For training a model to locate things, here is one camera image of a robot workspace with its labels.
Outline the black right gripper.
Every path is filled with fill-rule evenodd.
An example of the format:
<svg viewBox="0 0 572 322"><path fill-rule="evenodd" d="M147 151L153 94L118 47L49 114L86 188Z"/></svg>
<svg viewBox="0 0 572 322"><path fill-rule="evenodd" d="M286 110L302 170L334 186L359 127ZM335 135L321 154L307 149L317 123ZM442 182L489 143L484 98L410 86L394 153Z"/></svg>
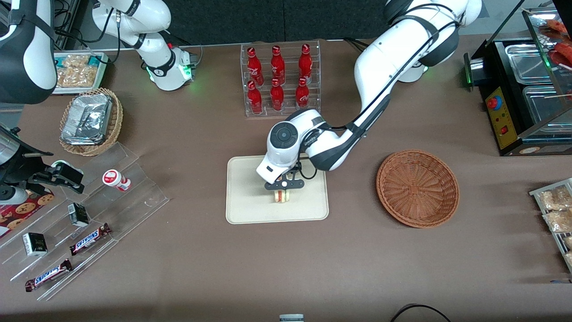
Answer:
<svg viewBox="0 0 572 322"><path fill-rule="evenodd" d="M27 185L51 185L63 186L81 194L84 192L82 183L70 181L81 181L84 172L74 167L71 163L58 160L52 163L51 167L43 163L43 156L53 156L51 152L25 152L22 149L12 151L3 149L1 151L1 188L23 187Z"/></svg>

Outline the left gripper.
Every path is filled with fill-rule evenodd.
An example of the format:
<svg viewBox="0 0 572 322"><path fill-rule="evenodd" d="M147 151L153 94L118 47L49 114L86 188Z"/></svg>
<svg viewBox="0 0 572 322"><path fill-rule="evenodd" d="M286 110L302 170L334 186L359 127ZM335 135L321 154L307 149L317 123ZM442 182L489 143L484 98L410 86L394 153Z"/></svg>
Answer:
<svg viewBox="0 0 572 322"><path fill-rule="evenodd" d="M290 200L291 189L299 189L304 187L305 182L302 179L283 179L272 184L264 183L267 191L274 191L274 201L278 202L278 191L287 190L287 200Z"/></svg>

